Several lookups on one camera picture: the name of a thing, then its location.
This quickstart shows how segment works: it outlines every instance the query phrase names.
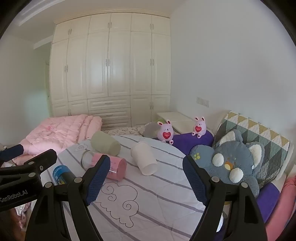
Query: silver bolt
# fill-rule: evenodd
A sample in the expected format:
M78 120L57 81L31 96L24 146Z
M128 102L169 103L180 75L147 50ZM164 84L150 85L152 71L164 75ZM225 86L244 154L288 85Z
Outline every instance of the silver bolt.
M36 173L31 172L31 173L29 174L29 177L34 177L35 175L36 175Z
M247 183L241 183L241 186L242 186L243 188L247 188L247 187L248 187L248 184L247 184Z
M77 177L77 178L74 179L74 182L80 183L80 182L82 182L82 178L81 177Z
M218 177L212 177L212 181L215 183L218 183L220 181L220 179Z
M51 182L45 183L45 187L46 188L50 188L51 186L52 186L52 183Z

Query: wardrobe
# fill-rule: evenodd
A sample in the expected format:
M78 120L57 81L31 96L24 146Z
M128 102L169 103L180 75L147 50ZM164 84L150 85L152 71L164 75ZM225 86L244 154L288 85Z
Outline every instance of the wardrobe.
M102 130L155 121L170 110L170 19L104 13L56 26L50 57L55 117L100 116Z

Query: electrical outlet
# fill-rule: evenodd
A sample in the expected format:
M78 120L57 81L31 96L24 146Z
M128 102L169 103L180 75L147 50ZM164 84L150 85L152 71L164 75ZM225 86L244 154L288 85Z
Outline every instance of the electrical outlet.
M208 108L210 107L210 102L208 100L204 100L200 97L197 98L196 103L201 104L201 105L208 107Z

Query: blue cylindrical container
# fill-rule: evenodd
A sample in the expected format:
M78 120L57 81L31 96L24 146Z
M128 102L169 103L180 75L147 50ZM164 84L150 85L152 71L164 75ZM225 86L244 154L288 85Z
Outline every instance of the blue cylindrical container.
M52 173L52 176L58 185L69 184L76 178L70 169L64 165L56 167Z

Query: pink comforter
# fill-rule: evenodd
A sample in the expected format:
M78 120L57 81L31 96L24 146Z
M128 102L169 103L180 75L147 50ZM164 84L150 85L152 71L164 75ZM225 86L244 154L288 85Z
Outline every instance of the pink comforter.
M49 149L59 154L76 143L90 139L96 131L101 129L101 126L102 119L99 116L76 115L48 118L20 142L24 147L24 154L13 161L17 165L22 165Z

